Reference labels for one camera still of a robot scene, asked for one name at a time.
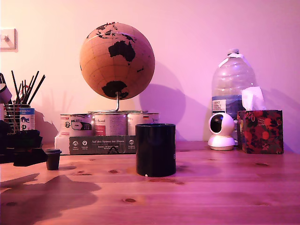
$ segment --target tin can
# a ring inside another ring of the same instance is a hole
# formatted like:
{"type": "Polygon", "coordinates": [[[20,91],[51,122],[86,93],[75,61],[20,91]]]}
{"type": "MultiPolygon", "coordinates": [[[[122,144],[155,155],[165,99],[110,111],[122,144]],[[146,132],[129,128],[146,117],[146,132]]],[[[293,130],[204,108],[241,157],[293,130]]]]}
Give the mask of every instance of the tin can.
{"type": "Polygon", "coordinates": [[[125,113],[94,114],[96,136],[127,135],[127,115],[125,113]]]}
{"type": "Polygon", "coordinates": [[[20,108],[20,130],[35,130],[34,108],[20,108]]]}
{"type": "Polygon", "coordinates": [[[58,136],[70,137],[92,136],[93,135],[93,115],[82,114],[61,114],[60,132],[58,136]]]}
{"type": "Polygon", "coordinates": [[[135,135],[135,126],[144,123],[159,123],[159,113],[143,112],[129,113],[127,115],[128,135],[135,135]]]}

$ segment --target cardboard box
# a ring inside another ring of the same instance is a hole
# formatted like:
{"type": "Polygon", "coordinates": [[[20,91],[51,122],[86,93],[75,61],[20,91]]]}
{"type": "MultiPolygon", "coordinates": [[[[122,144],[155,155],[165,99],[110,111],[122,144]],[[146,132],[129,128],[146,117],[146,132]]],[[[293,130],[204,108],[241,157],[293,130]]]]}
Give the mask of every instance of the cardboard box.
{"type": "Polygon", "coordinates": [[[238,112],[238,145],[246,153],[283,154],[281,110],[238,112]]]}
{"type": "Polygon", "coordinates": [[[69,137],[70,155],[135,154],[135,136],[69,137]]]}

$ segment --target metal globe stand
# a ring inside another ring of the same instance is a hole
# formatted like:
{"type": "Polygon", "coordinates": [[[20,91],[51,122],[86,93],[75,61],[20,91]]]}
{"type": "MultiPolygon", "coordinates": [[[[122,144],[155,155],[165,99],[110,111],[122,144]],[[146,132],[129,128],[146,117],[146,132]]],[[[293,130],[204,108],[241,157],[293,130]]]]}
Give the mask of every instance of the metal globe stand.
{"type": "Polygon", "coordinates": [[[120,98],[119,98],[119,93],[116,92],[116,108],[115,109],[110,109],[110,110],[95,110],[95,111],[88,111],[88,113],[147,113],[148,110],[143,111],[143,110],[122,110],[119,111],[120,108],[120,98]]]}

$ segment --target light switch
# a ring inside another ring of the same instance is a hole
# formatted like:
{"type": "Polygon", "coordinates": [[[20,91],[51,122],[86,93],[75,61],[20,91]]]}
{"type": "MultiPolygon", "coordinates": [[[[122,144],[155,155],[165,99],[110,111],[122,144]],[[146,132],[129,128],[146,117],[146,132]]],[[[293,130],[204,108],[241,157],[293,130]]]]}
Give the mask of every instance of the light switch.
{"type": "Polygon", "coordinates": [[[1,29],[1,50],[16,49],[16,30],[15,29],[1,29]]]}

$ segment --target floral tissue box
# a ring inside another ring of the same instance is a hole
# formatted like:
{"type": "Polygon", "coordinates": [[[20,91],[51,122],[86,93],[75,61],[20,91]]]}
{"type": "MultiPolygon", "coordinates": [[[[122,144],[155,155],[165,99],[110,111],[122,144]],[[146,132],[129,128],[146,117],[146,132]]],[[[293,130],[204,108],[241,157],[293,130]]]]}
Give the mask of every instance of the floral tissue box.
{"type": "Polygon", "coordinates": [[[246,153],[283,154],[281,110],[238,112],[238,146],[246,153]]]}

